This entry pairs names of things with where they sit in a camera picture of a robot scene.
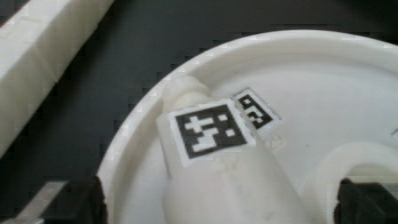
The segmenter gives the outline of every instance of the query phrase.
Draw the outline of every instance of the qr-like code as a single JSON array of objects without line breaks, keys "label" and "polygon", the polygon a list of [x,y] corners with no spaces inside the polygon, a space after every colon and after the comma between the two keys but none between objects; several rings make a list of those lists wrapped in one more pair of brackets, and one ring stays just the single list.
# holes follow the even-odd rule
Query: qr-like code
[{"label": "qr-like code", "polygon": [[239,101],[252,125],[254,125],[255,129],[259,129],[271,122],[271,117],[261,107],[257,100],[255,100],[254,92],[247,90],[238,95],[236,99]]},{"label": "qr-like code", "polygon": [[247,143],[227,105],[175,116],[188,158]]}]

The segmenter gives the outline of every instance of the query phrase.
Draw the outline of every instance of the curved rim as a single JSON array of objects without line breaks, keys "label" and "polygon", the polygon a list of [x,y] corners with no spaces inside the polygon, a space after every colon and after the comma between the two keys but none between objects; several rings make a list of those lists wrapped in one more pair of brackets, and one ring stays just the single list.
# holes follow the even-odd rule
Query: curved rim
[{"label": "curved rim", "polygon": [[248,37],[243,37],[231,42],[218,45],[215,48],[211,48],[199,56],[195,56],[190,61],[175,68],[175,70],[170,72],[170,74],[163,77],[158,84],[154,85],[147,95],[143,96],[135,109],[128,115],[128,118],[124,120],[124,123],[120,125],[101,166],[97,171],[97,176],[101,178],[103,182],[103,190],[104,190],[104,196],[112,200],[113,195],[113,183],[115,183],[115,174],[120,167],[120,159],[126,152],[126,146],[129,138],[135,135],[135,132],[138,130],[138,124],[145,117],[145,114],[154,106],[154,104],[159,102],[159,96],[161,96],[161,90],[167,85],[167,82],[183,75],[188,75],[191,71],[215,60],[215,58],[222,57],[227,53],[236,51],[241,48],[247,48],[254,46],[255,44],[275,42],[280,40],[295,40],[300,39],[318,39],[325,42],[350,42],[353,46],[371,48],[374,51],[389,52],[398,57],[398,47],[366,37],[360,37],[351,34],[344,34],[339,32],[330,31],[314,31],[314,30],[293,30],[293,31],[277,31],[270,33],[263,33],[257,35],[252,35]]}]

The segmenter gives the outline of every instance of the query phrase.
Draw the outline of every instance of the black background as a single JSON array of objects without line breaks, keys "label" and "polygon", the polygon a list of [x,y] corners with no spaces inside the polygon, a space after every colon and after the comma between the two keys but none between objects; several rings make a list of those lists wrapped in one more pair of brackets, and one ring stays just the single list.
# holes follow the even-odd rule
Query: black background
[{"label": "black background", "polygon": [[[0,23],[23,0],[0,0]],[[44,182],[96,175],[131,108],[175,66],[250,34],[341,31],[398,43],[396,0],[115,0],[0,160],[0,220]]]}]

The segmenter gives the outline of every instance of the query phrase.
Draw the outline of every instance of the white cylindrical object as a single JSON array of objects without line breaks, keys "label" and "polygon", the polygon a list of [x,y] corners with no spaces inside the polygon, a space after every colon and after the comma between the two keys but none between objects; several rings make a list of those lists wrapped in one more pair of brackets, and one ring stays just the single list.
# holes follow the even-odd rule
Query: white cylindrical object
[{"label": "white cylindrical object", "polygon": [[[206,88],[191,77],[179,78],[172,84],[163,108],[179,110],[158,118],[170,174],[163,200],[167,223],[309,224],[298,194],[234,101],[211,101]],[[193,131],[186,134],[181,128]],[[238,137],[225,142],[225,136]],[[238,138],[245,139],[243,144],[236,144]]]}]

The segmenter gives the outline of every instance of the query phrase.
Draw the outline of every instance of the white plastic part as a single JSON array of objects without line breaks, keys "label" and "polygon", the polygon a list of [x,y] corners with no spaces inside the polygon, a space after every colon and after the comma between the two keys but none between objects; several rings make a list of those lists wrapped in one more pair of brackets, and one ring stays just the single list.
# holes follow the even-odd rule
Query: white plastic part
[{"label": "white plastic part", "polygon": [[316,223],[334,223],[335,195],[346,177],[357,183],[398,183],[398,150],[374,143],[355,142],[330,151],[302,189]]},{"label": "white plastic part", "polygon": [[231,97],[247,88],[255,92],[280,117],[257,134],[300,191],[341,145],[367,141],[398,149],[396,61],[398,47],[373,39],[282,31],[222,44],[179,66],[131,111],[101,163],[112,224],[165,224],[168,177],[154,120],[174,78],[193,76],[213,98]]},{"label": "white plastic part", "polygon": [[[163,98],[163,103],[174,105],[168,110],[181,108],[190,110],[188,106],[202,108],[204,105],[213,105],[215,101],[202,104],[204,100],[209,101],[209,97],[197,89],[202,89],[202,84],[193,77],[175,78],[167,86],[167,92],[172,91],[179,97],[172,97],[174,94],[165,94]],[[181,136],[172,128],[175,121],[170,118],[172,113],[165,113],[158,118],[158,132],[170,173],[163,201],[167,223],[309,224],[311,219],[302,200],[275,157],[255,135],[245,112],[234,105],[231,111],[238,112],[234,120],[241,122],[239,131],[247,133],[252,142],[247,141],[243,145],[190,159],[186,165],[181,158],[186,151],[177,150]],[[223,131],[222,128],[213,128],[213,130],[215,132]]]},{"label": "white plastic part", "polygon": [[113,0],[30,0],[0,28],[0,157]]}]

